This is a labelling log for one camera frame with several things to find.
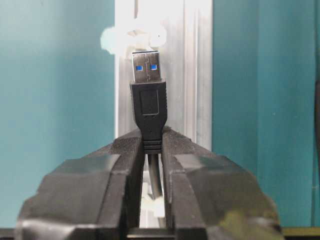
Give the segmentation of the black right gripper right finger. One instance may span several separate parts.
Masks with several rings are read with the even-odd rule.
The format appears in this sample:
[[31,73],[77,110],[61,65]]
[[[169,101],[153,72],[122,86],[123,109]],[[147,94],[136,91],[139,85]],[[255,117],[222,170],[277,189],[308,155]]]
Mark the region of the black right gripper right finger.
[[167,225],[177,240],[281,240],[275,203],[255,176],[166,127],[162,163]]

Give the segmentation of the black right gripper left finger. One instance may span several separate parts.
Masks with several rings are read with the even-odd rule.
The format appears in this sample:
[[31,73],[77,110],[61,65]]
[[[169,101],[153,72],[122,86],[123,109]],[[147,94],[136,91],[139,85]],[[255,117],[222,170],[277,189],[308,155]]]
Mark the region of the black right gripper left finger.
[[17,240],[123,240],[139,226],[145,155],[138,130],[47,174],[18,216]]

